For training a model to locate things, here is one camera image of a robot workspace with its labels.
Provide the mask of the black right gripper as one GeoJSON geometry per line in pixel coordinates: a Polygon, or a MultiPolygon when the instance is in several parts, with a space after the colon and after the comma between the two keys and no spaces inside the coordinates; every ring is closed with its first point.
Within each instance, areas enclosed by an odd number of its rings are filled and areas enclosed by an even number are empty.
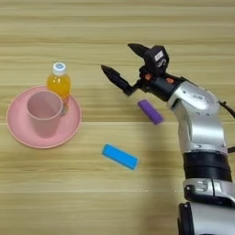
{"type": "MultiPolygon", "coordinates": [[[[148,55],[148,51],[150,50],[138,43],[129,43],[128,46],[142,59],[148,55]]],[[[145,67],[141,67],[140,79],[134,85],[130,85],[111,67],[102,65],[101,69],[108,80],[121,89],[125,95],[132,95],[137,89],[140,89],[145,93],[151,93],[157,96],[164,102],[167,102],[176,88],[185,81],[184,77],[176,77],[168,73],[155,75],[148,72],[145,67]]]]}

